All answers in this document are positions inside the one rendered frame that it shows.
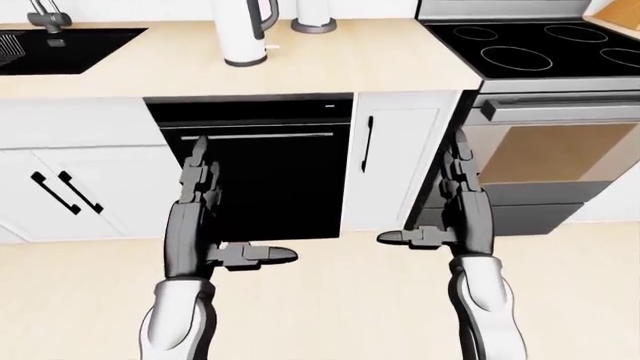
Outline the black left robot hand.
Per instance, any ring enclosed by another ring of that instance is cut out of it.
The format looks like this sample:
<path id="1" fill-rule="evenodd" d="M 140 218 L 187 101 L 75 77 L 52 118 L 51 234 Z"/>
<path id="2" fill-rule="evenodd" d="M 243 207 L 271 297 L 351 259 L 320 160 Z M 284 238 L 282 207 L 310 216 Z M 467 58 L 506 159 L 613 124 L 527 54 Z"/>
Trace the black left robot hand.
<path id="1" fill-rule="evenodd" d="M 184 161 L 181 194 L 170 209 L 164 236 L 165 278 L 208 279 L 218 267 L 254 271 L 298 260 L 289 248 L 220 239 L 221 166 L 212 152 L 208 137 L 201 136 Z"/>

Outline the grey sink faucet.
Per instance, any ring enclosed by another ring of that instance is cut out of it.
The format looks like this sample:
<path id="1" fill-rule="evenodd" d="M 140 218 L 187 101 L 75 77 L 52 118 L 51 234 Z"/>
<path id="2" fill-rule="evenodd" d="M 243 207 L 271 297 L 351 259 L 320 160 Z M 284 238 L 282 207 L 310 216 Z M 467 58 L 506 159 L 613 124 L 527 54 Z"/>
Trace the grey sink faucet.
<path id="1" fill-rule="evenodd" d="M 51 5 L 52 12 L 42 5 L 41 0 L 29 0 L 34 11 L 27 14 L 27 20 L 33 26 L 43 27 L 49 34 L 58 34 L 62 32 L 62 26 L 64 26 L 63 14 L 54 0 L 46 1 Z"/>

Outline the narrow white cabinet door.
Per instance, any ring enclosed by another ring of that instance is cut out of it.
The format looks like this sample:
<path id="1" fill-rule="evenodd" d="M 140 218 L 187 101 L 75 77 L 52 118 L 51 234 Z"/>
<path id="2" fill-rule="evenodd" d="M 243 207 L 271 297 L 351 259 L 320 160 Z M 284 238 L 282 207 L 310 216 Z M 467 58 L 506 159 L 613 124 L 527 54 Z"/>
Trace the narrow white cabinet door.
<path id="1" fill-rule="evenodd" d="M 357 94 L 343 232 L 404 226 L 460 95 L 460 90 Z M 374 128 L 366 173 L 362 173 L 369 116 L 374 116 Z"/>

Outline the black kitchen sink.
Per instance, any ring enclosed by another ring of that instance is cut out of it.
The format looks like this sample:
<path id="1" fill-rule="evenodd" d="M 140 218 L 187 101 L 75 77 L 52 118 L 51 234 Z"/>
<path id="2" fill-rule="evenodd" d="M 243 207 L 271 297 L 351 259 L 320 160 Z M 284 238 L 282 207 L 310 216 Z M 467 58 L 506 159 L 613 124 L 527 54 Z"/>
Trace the black kitchen sink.
<path id="1" fill-rule="evenodd" d="M 144 28 L 65 29 L 49 34 L 44 29 L 21 31 L 25 56 L 0 67 L 0 76 L 77 75 L 137 38 Z"/>

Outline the paper towel holder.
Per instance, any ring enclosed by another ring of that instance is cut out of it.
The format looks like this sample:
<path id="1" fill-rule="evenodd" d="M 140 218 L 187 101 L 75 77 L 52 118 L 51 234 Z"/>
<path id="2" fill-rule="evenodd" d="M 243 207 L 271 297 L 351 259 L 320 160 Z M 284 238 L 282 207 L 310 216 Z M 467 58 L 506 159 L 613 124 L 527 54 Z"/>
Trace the paper towel holder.
<path id="1" fill-rule="evenodd" d="M 331 17 L 329 0 L 296 0 L 297 17 L 291 29 L 304 34 L 324 34 L 337 29 Z"/>

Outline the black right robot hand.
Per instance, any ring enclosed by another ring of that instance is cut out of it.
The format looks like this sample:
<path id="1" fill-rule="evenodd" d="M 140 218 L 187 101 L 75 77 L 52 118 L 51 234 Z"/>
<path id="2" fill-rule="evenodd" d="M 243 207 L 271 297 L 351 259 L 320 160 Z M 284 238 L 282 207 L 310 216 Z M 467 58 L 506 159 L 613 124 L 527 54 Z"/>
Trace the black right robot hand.
<path id="1" fill-rule="evenodd" d="M 443 229 L 421 226 L 416 230 L 381 233 L 376 241 L 405 245 L 412 250 L 436 250 L 448 246 L 452 254 L 490 256 L 494 251 L 494 222 L 491 203 L 479 182 L 479 170 L 467 137 L 461 129 L 449 137 L 441 158 L 440 196 Z"/>

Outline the black glass cooktop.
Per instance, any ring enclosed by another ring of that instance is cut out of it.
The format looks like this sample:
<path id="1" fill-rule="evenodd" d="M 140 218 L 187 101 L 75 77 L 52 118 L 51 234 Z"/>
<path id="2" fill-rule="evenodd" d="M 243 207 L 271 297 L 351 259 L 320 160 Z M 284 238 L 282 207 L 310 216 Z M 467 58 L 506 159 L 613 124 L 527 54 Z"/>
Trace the black glass cooktop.
<path id="1" fill-rule="evenodd" d="M 640 77 L 640 40 L 591 23 L 424 26 L 486 79 Z"/>

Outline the white cabinet drawer front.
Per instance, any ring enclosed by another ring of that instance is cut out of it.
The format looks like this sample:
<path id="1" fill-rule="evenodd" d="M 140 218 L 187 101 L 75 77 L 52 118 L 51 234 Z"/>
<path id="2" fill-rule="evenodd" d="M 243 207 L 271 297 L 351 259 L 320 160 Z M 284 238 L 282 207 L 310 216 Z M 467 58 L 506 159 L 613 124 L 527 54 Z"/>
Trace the white cabinet drawer front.
<path id="1" fill-rule="evenodd" d="M 165 144 L 141 98 L 0 99 L 0 149 Z"/>

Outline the black dishwasher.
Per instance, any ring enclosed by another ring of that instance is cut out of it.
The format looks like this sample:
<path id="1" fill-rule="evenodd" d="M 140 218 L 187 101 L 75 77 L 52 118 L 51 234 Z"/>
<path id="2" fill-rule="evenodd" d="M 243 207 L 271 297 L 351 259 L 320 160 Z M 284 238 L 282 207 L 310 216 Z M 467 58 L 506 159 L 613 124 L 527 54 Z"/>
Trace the black dishwasher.
<path id="1" fill-rule="evenodd" d="M 339 236 L 353 95 L 145 98 L 178 162 L 196 140 L 221 166 L 226 242 Z"/>

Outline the white electric kettle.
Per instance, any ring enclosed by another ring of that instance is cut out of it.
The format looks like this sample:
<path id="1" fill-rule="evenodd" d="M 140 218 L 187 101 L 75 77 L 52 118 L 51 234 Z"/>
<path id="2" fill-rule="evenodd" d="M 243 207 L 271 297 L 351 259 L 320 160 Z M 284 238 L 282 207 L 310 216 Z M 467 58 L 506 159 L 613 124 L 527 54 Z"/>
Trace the white electric kettle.
<path id="1" fill-rule="evenodd" d="M 279 19 L 278 0 L 268 0 L 270 15 L 266 19 L 259 0 L 210 1 L 224 62 L 237 68 L 265 62 L 265 32 Z"/>

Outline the black dish rack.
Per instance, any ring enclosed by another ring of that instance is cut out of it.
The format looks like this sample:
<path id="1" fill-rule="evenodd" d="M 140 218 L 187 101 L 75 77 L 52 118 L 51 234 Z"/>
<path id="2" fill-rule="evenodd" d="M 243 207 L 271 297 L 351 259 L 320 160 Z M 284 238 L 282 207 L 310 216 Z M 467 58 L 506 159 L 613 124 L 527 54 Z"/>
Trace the black dish rack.
<path id="1" fill-rule="evenodd" d="M 0 31 L 0 67 L 25 56 L 25 50 L 18 39 L 23 34 L 21 31 Z"/>

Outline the wooden cutting board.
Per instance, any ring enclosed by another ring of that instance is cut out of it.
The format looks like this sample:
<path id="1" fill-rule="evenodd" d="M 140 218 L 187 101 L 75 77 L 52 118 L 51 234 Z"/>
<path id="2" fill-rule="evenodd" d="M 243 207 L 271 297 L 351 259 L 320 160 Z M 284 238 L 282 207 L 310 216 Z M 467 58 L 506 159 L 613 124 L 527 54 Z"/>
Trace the wooden cutting board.
<path id="1" fill-rule="evenodd" d="M 640 40 L 640 0 L 591 0 L 582 19 Z"/>

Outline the stainless steel oven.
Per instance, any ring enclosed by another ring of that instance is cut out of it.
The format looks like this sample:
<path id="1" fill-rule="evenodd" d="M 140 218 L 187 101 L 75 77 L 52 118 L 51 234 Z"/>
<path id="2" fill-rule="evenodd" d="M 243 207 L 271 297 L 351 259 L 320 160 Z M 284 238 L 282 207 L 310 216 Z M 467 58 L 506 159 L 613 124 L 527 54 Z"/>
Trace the stainless steel oven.
<path id="1" fill-rule="evenodd" d="M 589 23 L 582 15 L 590 1 L 419 0 L 415 17 L 423 26 Z M 474 153 L 498 235 L 550 233 L 640 161 L 640 77 L 495 80 L 475 72 L 481 85 L 462 98 L 453 124 Z"/>

